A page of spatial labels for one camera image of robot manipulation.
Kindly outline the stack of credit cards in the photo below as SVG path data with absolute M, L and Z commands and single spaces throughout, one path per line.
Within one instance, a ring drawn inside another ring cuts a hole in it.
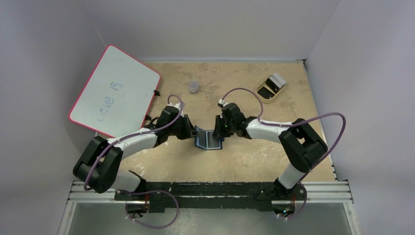
M 277 94 L 282 88 L 286 86 L 287 81 L 279 73 L 276 72 L 266 79 L 265 84 L 273 93 Z

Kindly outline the aluminium extrusion rail frame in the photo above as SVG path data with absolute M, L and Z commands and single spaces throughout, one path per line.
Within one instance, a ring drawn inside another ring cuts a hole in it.
M 161 76 L 149 119 L 94 137 L 73 174 L 68 209 L 115 205 L 123 225 L 181 227 L 186 209 L 261 212 L 279 231 L 305 205 L 352 202 L 333 175 L 303 61 L 150 62 Z

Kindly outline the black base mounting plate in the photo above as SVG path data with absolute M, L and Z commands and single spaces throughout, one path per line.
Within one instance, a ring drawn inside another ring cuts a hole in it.
M 134 192 L 116 190 L 115 200 L 129 205 L 141 202 L 150 213 L 167 208 L 253 209 L 290 217 L 296 212 L 296 204 L 307 199 L 307 191 L 301 183 L 285 190 L 274 182 L 144 181 Z

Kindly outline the beige oval card tray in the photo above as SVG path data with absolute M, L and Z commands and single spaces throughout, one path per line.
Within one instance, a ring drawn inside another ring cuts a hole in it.
M 271 103 L 273 102 L 276 97 L 282 92 L 284 88 L 282 88 L 277 94 L 273 93 L 269 87 L 265 84 L 265 81 L 262 82 L 260 85 L 257 86 L 255 92 L 258 95 L 259 99 L 263 103 Z

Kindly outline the blue leather card holder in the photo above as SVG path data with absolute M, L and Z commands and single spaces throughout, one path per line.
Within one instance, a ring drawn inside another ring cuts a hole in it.
M 204 130 L 195 126 L 198 136 L 195 137 L 195 146 L 202 150 L 220 150 L 223 149 L 224 139 L 213 136 L 214 130 Z

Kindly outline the pink framed whiteboard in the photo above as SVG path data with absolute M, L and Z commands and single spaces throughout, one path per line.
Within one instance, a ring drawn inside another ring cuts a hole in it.
M 143 126 L 161 76 L 139 60 L 109 45 L 73 105 L 69 119 L 110 137 Z

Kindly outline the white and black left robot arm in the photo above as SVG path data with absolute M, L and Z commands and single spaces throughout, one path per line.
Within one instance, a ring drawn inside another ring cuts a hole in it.
M 132 171 L 120 170 L 121 161 L 143 150 L 155 148 L 175 136 L 179 140 L 196 137 L 198 132 L 181 105 L 167 105 L 159 117 L 138 131 L 120 138 L 94 137 L 73 168 L 73 175 L 84 182 L 85 190 L 104 193 L 107 190 L 127 191 L 133 200 L 146 194 L 143 180 Z

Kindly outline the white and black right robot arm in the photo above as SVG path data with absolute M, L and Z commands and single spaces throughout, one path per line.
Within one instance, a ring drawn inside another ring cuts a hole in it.
M 246 117 L 235 103 L 222 100 L 221 114 L 215 117 L 213 137 L 224 139 L 234 134 L 246 139 L 266 140 L 281 144 L 289 160 L 285 170 L 275 180 L 275 193 L 287 199 L 294 186 L 327 153 L 328 147 L 304 119 L 295 122 L 261 122 L 258 117 Z

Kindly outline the small clear plastic cup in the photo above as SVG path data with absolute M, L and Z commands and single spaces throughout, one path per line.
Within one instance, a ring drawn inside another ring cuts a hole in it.
M 190 80 L 188 82 L 188 92 L 190 94 L 196 94 L 199 91 L 199 82 L 196 80 Z

